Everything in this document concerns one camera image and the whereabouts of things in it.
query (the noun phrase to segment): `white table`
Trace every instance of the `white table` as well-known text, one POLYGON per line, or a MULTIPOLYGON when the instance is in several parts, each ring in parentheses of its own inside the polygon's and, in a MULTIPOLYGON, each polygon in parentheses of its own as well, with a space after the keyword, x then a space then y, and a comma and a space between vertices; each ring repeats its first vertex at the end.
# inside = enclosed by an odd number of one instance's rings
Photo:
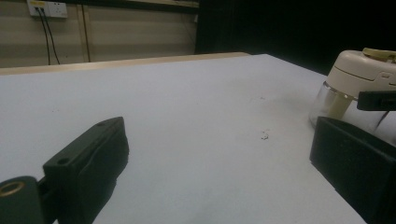
POLYGON ((269 55, 0 77, 0 181, 123 116, 131 155, 95 223, 364 223, 309 160, 325 79, 269 55))

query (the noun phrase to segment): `wall socket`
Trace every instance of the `wall socket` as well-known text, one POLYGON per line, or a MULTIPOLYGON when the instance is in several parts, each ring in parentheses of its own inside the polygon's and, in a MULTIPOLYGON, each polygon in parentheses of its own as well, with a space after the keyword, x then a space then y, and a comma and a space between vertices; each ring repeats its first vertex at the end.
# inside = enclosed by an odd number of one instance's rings
POLYGON ((45 15, 52 18, 67 18, 67 9, 65 3, 57 2, 44 2, 27 0, 27 6, 29 7, 29 12, 31 16, 40 16, 35 10, 36 7, 43 8, 45 15))

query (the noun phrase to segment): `wall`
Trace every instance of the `wall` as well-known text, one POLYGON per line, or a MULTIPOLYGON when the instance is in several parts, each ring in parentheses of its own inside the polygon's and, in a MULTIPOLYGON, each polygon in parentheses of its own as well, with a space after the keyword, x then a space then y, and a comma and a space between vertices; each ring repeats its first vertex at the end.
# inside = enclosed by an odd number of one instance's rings
MULTIPOLYGON (((67 19, 49 19, 61 63, 194 52, 193 15, 76 5, 67 5, 67 13, 67 19)), ((29 15, 24 0, 0 1, 0 67, 46 64, 47 47, 41 20, 29 15)))

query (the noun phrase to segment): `white and clear container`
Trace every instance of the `white and clear container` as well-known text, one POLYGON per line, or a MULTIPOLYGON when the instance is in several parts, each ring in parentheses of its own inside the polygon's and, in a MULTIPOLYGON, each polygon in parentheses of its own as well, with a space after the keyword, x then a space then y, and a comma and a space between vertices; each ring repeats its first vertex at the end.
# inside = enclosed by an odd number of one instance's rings
POLYGON ((359 110, 359 92, 396 91, 395 56, 394 51, 376 49, 341 52, 309 113, 312 125, 322 116, 375 133, 387 112, 359 110))

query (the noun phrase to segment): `power cord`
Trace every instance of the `power cord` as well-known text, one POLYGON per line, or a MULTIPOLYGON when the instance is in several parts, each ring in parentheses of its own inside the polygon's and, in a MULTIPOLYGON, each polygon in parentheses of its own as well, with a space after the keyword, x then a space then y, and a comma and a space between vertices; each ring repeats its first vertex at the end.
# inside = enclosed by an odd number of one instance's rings
POLYGON ((36 7, 35 10, 38 12, 38 15, 40 16, 41 24, 43 25, 43 29, 44 29, 44 34, 46 35, 47 55, 49 57, 49 65, 50 65, 50 45, 49 45, 49 38, 47 37, 47 29, 46 26, 44 25, 43 16, 41 15, 40 10, 38 10, 38 7, 36 7))
POLYGON ((40 16, 41 23, 43 24, 43 28, 44 28, 44 33, 45 33, 45 35, 46 35, 47 52, 48 52, 48 55, 49 55, 49 65, 50 65, 50 47, 49 47, 49 41, 48 41, 48 37, 47 37, 47 30, 46 30, 46 27, 45 27, 45 25, 44 25, 44 21, 46 22, 47 28, 49 29, 49 36, 50 36, 50 40, 51 40, 51 42, 52 42, 52 49, 53 49, 53 53, 54 53, 54 55, 55 55, 56 61, 58 62, 58 64, 61 64, 61 63, 59 62, 59 58, 58 58, 58 55, 57 55, 57 53, 56 53, 55 43, 54 43, 54 41, 53 41, 52 31, 50 30, 50 25, 49 25, 49 22, 48 22, 48 20, 47 20, 46 12, 44 11, 44 8, 35 7, 35 10, 38 12, 38 15, 40 16))

